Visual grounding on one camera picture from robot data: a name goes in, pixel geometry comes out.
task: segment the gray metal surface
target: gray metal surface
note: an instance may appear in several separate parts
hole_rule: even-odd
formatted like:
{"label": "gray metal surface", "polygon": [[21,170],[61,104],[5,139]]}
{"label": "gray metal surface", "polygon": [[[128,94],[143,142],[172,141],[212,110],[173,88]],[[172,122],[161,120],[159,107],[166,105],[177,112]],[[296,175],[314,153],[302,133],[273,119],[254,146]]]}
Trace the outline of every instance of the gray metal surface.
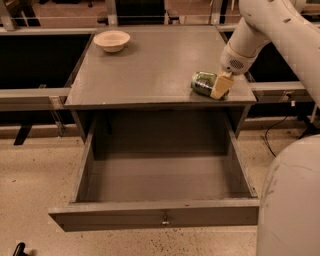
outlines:
{"label": "gray metal surface", "polygon": [[218,71],[225,43],[214,26],[132,26],[117,29],[131,36],[129,43],[124,50],[113,54],[91,43],[66,101],[67,108],[255,103],[244,77],[237,78],[226,101],[197,95],[190,88],[194,72]]}

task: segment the speckled floor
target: speckled floor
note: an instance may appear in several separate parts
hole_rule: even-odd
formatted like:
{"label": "speckled floor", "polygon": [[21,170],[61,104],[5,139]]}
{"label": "speckled floor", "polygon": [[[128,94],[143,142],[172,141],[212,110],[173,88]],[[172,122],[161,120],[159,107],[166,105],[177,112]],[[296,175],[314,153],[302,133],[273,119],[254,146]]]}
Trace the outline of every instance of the speckled floor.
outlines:
{"label": "speckled floor", "polygon": [[[262,137],[276,120],[247,120],[238,139],[244,164],[261,193],[273,156]],[[301,135],[305,125],[289,119],[269,132],[280,152]],[[56,129],[35,127],[22,146],[13,146],[17,129],[0,127],[0,255],[12,255],[26,243],[29,255],[210,255],[253,256],[255,226],[166,228],[63,232],[48,208],[68,203],[83,144],[75,127],[63,138]]]}

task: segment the drawer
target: drawer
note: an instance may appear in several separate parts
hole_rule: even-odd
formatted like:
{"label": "drawer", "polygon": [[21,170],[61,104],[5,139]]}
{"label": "drawer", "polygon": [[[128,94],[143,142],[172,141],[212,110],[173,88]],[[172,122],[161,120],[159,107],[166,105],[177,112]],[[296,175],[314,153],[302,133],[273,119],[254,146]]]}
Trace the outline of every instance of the drawer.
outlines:
{"label": "drawer", "polygon": [[96,112],[65,231],[256,225],[259,199],[224,112]]}

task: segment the gray cabinet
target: gray cabinet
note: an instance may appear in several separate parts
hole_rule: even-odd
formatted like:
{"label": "gray cabinet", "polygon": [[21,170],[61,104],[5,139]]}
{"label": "gray cabinet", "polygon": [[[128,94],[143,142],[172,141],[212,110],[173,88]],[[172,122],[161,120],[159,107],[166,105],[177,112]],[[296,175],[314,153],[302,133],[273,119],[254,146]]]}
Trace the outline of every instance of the gray cabinet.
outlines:
{"label": "gray cabinet", "polygon": [[[194,71],[218,68],[215,27],[126,31],[118,55],[89,47],[67,99],[85,147],[70,204],[50,216],[65,231],[257,224],[236,140],[255,98],[243,78],[225,101],[190,88]],[[155,39],[167,47],[151,51]]]}

